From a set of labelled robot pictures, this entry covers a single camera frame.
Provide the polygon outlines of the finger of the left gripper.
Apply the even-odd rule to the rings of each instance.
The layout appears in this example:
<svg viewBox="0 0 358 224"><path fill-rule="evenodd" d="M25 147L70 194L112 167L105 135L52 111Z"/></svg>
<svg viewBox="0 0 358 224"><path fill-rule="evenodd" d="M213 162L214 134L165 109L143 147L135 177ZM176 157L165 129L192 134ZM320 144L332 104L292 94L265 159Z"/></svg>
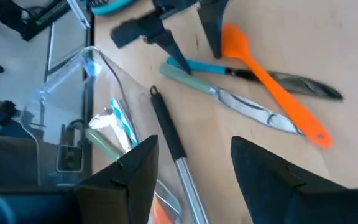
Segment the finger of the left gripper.
<svg viewBox="0 0 358 224"><path fill-rule="evenodd" d="M214 58L222 57L223 15L229 0L198 0L197 13Z"/></svg>
<svg viewBox="0 0 358 224"><path fill-rule="evenodd" d="M172 32L164 27L163 22L159 17L156 17L155 19L157 34L153 38L153 43L156 43L164 49L164 51L166 51L166 53L169 54L169 56L171 56L187 74L191 75L191 68L177 45Z"/></svg>

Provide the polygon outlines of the teal box grater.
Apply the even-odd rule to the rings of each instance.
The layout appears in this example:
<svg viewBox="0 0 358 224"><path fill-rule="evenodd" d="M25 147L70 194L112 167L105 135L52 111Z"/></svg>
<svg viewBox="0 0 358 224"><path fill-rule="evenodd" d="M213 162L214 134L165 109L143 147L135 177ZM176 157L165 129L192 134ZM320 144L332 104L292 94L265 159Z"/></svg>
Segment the teal box grater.
<svg viewBox="0 0 358 224"><path fill-rule="evenodd" d="M116 12L136 0L87 0L91 11L95 15L105 15Z"/></svg>

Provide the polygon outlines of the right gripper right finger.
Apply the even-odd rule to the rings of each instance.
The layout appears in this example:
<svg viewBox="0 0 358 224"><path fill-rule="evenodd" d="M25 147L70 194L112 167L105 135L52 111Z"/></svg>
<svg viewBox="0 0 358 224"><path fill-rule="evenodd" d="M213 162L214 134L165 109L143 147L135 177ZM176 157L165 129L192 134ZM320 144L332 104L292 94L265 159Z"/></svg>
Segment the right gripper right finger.
<svg viewBox="0 0 358 224"><path fill-rule="evenodd" d="M231 158L254 224L358 224L358 189L234 136Z"/></svg>

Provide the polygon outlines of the green handle knife cream blade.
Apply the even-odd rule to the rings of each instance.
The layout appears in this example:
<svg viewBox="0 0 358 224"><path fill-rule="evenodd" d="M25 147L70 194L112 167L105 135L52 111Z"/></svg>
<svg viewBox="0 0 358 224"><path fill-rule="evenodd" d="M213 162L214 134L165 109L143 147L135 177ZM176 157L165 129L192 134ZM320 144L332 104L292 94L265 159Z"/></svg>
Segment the green handle knife cream blade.
<svg viewBox="0 0 358 224"><path fill-rule="evenodd" d="M132 145L111 106L95 115L86 127L86 137L110 159L118 160Z"/></svg>

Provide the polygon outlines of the silver metal bracket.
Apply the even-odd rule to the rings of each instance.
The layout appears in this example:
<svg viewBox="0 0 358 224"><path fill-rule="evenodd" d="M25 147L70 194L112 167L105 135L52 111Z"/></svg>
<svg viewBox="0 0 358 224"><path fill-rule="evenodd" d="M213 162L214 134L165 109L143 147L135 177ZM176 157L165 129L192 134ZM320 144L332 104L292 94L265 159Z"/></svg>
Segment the silver metal bracket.
<svg viewBox="0 0 358 224"><path fill-rule="evenodd" d="M66 0L84 29L91 27L91 16L88 12L86 0Z"/></svg>

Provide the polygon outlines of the orange silicone spatula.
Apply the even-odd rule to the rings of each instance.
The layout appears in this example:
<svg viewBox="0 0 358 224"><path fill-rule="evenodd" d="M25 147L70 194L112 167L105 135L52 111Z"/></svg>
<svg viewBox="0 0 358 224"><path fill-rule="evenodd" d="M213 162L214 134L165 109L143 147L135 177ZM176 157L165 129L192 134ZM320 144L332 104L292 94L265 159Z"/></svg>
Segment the orange silicone spatula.
<svg viewBox="0 0 358 224"><path fill-rule="evenodd" d="M325 127L295 97L276 82L267 71L253 58L247 37L238 26L226 23L222 29L221 53L226 58L243 62L262 82L295 126L314 144L329 148L333 140Z"/></svg>

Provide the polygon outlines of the orange handle knife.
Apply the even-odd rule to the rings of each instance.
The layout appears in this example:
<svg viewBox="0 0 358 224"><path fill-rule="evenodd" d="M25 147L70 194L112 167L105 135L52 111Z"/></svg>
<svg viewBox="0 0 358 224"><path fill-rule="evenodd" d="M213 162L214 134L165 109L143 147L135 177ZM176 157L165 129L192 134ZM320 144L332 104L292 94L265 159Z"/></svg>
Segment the orange handle knife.
<svg viewBox="0 0 358 224"><path fill-rule="evenodd" d="M152 211L154 215L154 224L173 224L173 220L164 210L162 203L156 196L154 197Z"/></svg>

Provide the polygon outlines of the black rig crossbar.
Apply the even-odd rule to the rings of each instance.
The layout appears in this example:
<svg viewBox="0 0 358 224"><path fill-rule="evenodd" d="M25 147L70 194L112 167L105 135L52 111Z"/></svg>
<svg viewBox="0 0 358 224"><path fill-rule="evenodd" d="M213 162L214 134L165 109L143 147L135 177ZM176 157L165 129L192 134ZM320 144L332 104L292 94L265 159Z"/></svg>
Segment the black rig crossbar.
<svg viewBox="0 0 358 224"><path fill-rule="evenodd" d="M0 22L29 41L71 9L67 0L51 0L46 6L22 7L14 0L0 0Z"/></svg>

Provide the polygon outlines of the clear plastic container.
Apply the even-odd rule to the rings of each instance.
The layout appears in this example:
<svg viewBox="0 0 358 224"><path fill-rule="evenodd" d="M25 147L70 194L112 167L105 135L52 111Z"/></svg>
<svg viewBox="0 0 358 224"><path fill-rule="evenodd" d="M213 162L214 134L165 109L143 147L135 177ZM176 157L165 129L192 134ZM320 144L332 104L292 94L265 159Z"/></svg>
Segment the clear plastic container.
<svg viewBox="0 0 358 224"><path fill-rule="evenodd" d="M89 122L83 118L83 96L88 76L94 78L92 118L117 98L132 122L138 145L151 135L158 137L157 180L146 224L154 224L155 196L173 224L194 224L150 100L150 87L142 86L96 47L85 47L73 54L25 104L21 124L37 144L38 183L69 187L87 179L85 138ZM92 175L116 161L92 143Z"/></svg>

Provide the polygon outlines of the solid black spatula steel handle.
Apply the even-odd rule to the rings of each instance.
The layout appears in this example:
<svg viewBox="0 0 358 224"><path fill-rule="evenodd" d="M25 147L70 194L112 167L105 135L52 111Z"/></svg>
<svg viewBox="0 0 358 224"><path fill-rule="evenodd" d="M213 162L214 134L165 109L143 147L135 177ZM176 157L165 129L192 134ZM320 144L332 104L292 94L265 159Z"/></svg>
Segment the solid black spatula steel handle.
<svg viewBox="0 0 358 224"><path fill-rule="evenodd" d="M187 164L187 155L163 96L155 85L150 87L150 100L177 168L194 224L209 224L209 217Z"/></svg>

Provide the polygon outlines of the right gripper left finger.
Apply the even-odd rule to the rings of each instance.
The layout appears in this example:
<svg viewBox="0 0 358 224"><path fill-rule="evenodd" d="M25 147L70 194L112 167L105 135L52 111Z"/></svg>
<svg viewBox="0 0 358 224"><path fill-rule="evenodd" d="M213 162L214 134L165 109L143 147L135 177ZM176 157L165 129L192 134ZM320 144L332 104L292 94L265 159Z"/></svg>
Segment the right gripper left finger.
<svg viewBox="0 0 358 224"><path fill-rule="evenodd" d="M158 137L69 187L40 185L35 143L0 136L0 224L146 224Z"/></svg>

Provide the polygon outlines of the black table frame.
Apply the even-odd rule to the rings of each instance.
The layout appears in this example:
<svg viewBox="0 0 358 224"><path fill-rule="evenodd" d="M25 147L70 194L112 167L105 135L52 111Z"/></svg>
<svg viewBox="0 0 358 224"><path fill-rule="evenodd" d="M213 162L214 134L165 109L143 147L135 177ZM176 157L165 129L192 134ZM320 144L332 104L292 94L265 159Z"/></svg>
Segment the black table frame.
<svg viewBox="0 0 358 224"><path fill-rule="evenodd" d="M90 19L91 27L86 31L86 46L94 45L94 16ZM93 116L93 84L94 78L88 76L83 96L83 118L89 122ZM85 178L92 176L92 143L85 138Z"/></svg>

